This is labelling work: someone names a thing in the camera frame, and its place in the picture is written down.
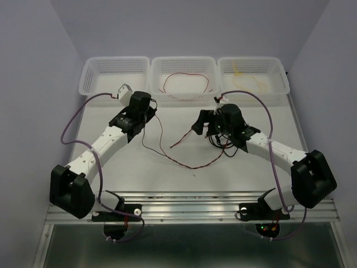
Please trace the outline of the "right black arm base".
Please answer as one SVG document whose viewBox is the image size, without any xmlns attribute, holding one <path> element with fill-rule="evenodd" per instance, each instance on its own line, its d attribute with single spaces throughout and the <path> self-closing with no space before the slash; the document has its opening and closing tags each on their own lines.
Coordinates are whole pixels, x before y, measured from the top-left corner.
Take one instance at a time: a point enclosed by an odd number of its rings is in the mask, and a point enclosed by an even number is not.
<svg viewBox="0 0 357 268">
<path fill-rule="evenodd" d="M 259 221 L 255 225 L 257 235 L 260 238 L 275 240 L 280 232 L 280 221 L 290 219 L 290 214 L 284 214 L 282 209 L 272 210 L 264 198 L 274 190 L 271 189 L 261 195 L 257 202 L 240 203 L 239 209 L 235 212 L 235 218 L 239 221 Z"/>
</svg>

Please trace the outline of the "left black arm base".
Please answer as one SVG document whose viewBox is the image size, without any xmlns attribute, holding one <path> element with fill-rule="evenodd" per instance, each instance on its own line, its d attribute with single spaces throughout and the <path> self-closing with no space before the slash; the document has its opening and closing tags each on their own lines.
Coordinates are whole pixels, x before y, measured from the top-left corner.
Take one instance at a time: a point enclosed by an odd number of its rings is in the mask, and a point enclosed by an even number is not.
<svg viewBox="0 0 357 268">
<path fill-rule="evenodd" d="M 91 220 L 104 223 L 103 235 L 113 243 L 129 242 L 137 238 L 143 231 L 145 222 L 141 217 L 140 204 L 125 204 L 125 199 L 117 193 L 106 190 L 106 193 L 116 198 L 115 208 L 100 204 L 103 210 L 93 211 Z"/>
</svg>

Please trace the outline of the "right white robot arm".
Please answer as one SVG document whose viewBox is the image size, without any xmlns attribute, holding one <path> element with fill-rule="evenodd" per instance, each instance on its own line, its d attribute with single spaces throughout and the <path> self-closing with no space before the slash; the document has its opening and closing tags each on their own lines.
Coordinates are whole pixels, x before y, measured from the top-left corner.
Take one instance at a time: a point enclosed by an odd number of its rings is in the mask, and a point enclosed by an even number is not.
<svg viewBox="0 0 357 268">
<path fill-rule="evenodd" d="M 215 110 L 202 110 L 192 130 L 207 136 L 222 134 L 234 147 L 269 161 L 273 168 L 280 168 L 291 177 L 289 186 L 271 189 L 257 203 L 257 213 L 269 218 L 281 208 L 302 205 L 312 209 L 337 188 L 329 164 L 318 150 L 304 152 L 273 141 L 261 130 L 248 125 L 235 104 L 220 104 Z"/>
</svg>

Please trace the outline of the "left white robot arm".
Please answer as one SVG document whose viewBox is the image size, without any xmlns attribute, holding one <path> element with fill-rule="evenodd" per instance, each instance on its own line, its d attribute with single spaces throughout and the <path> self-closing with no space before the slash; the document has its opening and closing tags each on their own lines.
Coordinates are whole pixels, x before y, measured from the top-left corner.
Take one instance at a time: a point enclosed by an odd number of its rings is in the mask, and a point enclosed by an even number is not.
<svg viewBox="0 0 357 268">
<path fill-rule="evenodd" d="M 91 189 L 94 178 L 103 176 L 102 168 L 108 160 L 140 134 L 156 113 L 150 105 L 153 98 L 149 93 L 132 92 L 126 84 L 119 89 L 117 99 L 124 108 L 109 121 L 99 138 L 91 145 L 81 141 L 87 150 L 51 171 L 50 203 L 78 219 L 87 216 L 94 204 L 100 202 L 100 195 Z"/>
</svg>

